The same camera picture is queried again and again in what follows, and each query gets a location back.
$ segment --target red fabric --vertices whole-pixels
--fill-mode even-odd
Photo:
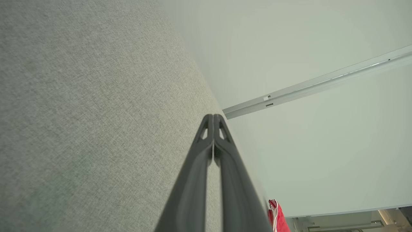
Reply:
[[[267,212],[269,222],[274,232],[290,232],[282,208],[276,200],[269,200],[270,209]]]

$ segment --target gray fabric surface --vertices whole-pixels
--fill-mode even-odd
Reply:
[[[0,231],[152,231],[202,117],[221,113],[158,4],[6,0],[0,31]]]

